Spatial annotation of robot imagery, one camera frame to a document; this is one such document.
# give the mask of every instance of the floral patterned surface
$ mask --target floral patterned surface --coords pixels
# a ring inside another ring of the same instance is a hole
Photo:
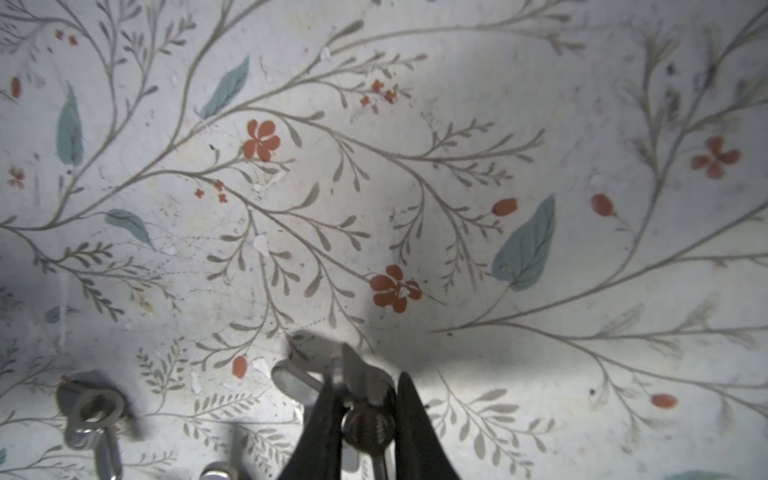
[[[2,0],[0,478],[301,425],[269,368],[416,378],[464,478],[763,478],[764,2]],[[350,478],[371,478],[367,462]]]

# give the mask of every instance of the painted leaf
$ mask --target painted leaf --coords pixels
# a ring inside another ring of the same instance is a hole
[[[724,333],[723,336],[729,342],[741,345],[747,350],[757,347],[757,340],[747,332],[729,332]]]
[[[596,336],[610,337],[626,332],[640,320],[643,315],[643,310],[645,310],[645,305],[638,303],[636,306],[623,312],[620,316],[603,327]]]
[[[485,458],[485,439],[482,436],[482,432],[475,437],[475,454],[481,460]]]
[[[493,259],[493,276],[509,282],[515,292],[536,284],[547,262],[554,223],[554,195],[550,195],[499,250]]]
[[[78,100],[69,86],[67,103],[61,109],[56,128],[56,153],[64,165],[78,166],[83,161],[83,128]]]
[[[152,247],[152,240],[149,239],[149,233],[147,232],[144,222],[141,221],[141,218],[131,212],[115,208],[107,212],[107,217],[104,221],[110,225],[115,225],[116,227],[128,230],[131,232],[131,235],[137,238],[137,240]]]
[[[685,320],[675,330],[682,330],[692,326],[707,326],[707,321],[717,311],[720,304],[720,294],[713,292],[707,295],[699,305],[693,309]]]
[[[478,398],[472,400],[469,405],[477,402],[490,402],[492,400],[498,400],[502,396],[507,394],[507,389],[493,389],[488,390],[486,393],[483,393]]]
[[[464,442],[467,439],[467,435],[469,435],[469,419],[467,419],[467,422],[464,424],[461,430],[458,432],[458,440],[460,442]]]
[[[720,412],[717,414],[717,431],[724,435],[733,428],[735,419],[733,417],[733,408],[724,397],[720,398]]]
[[[243,63],[228,71],[219,81],[219,86],[211,96],[208,103],[205,104],[200,116],[203,119],[212,117],[226,107],[235,96],[240,93],[248,79],[248,57],[245,57]]]
[[[66,315],[69,315],[70,313],[80,313],[80,310],[74,309],[71,306],[67,307]],[[61,317],[59,316],[59,308],[58,305],[50,309],[48,312],[45,312],[43,315],[43,320],[53,325],[54,323],[58,323],[59,320],[61,320]]]
[[[723,478],[736,478],[726,473],[702,472],[701,470],[689,470],[688,472],[670,475],[664,480],[722,480]]]

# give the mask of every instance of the small red flower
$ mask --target small red flower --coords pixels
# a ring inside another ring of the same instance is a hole
[[[374,292],[373,302],[382,308],[392,305],[397,313],[403,313],[408,306],[407,296],[412,300],[422,298],[422,290],[414,280],[402,281],[402,270],[397,265],[386,267],[386,275],[376,275],[370,281]]]
[[[731,150],[723,152],[725,139],[720,135],[707,138],[707,150],[710,155],[701,154],[690,159],[690,167],[700,170],[707,167],[707,176],[713,180],[719,180],[725,176],[724,165],[733,165],[741,159],[741,151]]]
[[[17,168],[17,167],[11,167],[8,169],[8,173],[13,177],[11,180],[8,180],[8,185],[11,187],[16,187],[19,190],[24,190],[24,180],[26,178],[26,175],[24,175],[24,169],[23,168]]]
[[[248,122],[248,134],[251,140],[243,144],[243,153],[245,158],[253,158],[254,154],[259,156],[261,161],[270,161],[272,153],[280,146],[280,137],[275,135],[275,124],[267,120],[261,124],[258,133],[256,132],[258,122],[251,120]]]

